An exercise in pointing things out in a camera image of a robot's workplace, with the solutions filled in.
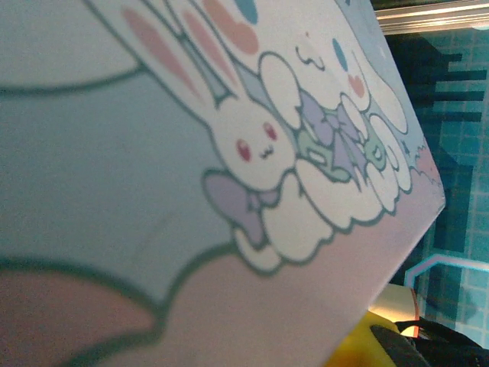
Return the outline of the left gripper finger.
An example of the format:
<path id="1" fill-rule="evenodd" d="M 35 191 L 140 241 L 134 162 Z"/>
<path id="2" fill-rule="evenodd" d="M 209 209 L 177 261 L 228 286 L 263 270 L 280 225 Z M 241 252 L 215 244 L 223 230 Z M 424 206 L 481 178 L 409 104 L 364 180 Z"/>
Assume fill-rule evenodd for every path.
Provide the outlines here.
<path id="1" fill-rule="evenodd" d="M 328 367 L 432 367 L 395 323 L 367 312 L 329 357 Z"/>

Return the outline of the beige holder with salmon rack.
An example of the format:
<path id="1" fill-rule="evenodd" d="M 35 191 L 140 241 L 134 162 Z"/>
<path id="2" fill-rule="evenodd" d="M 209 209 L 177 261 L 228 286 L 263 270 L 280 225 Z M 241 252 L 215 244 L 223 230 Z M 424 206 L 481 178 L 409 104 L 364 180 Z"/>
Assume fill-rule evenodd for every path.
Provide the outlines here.
<path id="1" fill-rule="evenodd" d="M 417 326 L 408 326 L 403 331 L 396 326 L 398 322 L 419 320 L 419 305 L 411 287 L 387 284 L 368 311 L 368 321 L 372 326 L 382 326 L 406 337 L 419 335 Z"/>

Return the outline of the aluminium frame post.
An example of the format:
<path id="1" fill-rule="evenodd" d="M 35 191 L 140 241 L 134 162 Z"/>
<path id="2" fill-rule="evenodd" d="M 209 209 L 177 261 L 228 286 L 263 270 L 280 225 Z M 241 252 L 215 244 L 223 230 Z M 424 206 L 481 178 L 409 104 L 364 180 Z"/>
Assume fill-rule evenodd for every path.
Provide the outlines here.
<path id="1" fill-rule="evenodd" d="M 489 29 L 489 2 L 451 2 L 377 10 L 386 35 Z"/>

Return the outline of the pastel cartoon tin box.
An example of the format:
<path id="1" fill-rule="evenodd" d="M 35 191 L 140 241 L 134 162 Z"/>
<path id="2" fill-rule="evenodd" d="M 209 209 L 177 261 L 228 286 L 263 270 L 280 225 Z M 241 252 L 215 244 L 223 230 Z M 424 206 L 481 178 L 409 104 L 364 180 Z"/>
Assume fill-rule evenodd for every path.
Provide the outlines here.
<path id="1" fill-rule="evenodd" d="M 0 0 L 0 367 L 321 367 L 444 206 L 369 0 Z"/>

